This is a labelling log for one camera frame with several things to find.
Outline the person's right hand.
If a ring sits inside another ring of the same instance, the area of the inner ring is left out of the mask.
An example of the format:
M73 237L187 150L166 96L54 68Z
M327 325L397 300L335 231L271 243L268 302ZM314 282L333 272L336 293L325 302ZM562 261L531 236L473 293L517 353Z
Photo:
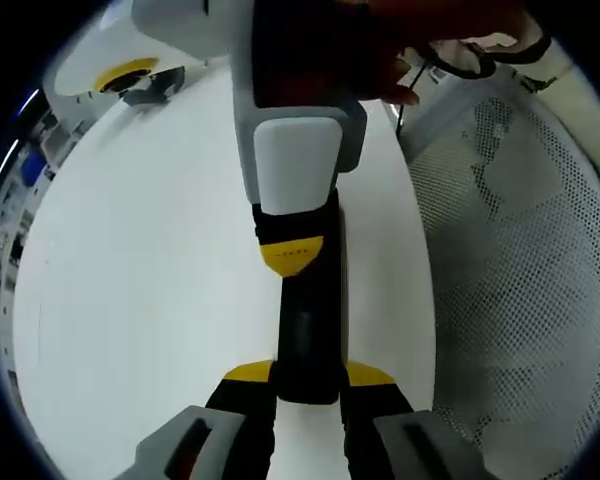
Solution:
M551 38L523 1L258 1L256 102L333 106L345 97L415 104L403 58L465 79L542 58Z

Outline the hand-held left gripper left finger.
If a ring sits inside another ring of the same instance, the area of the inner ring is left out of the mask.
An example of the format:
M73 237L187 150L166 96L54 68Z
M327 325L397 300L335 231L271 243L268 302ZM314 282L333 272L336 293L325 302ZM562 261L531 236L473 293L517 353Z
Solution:
M142 440L119 479L264 479L274 450L271 360L239 365L206 404L192 405Z

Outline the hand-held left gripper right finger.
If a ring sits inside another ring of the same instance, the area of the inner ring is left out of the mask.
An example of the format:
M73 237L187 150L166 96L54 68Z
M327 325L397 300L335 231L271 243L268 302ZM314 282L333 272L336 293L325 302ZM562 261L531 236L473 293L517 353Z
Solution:
M344 454L353 479L483 479L479 450L430 410L414 410L386 372L346 364Z

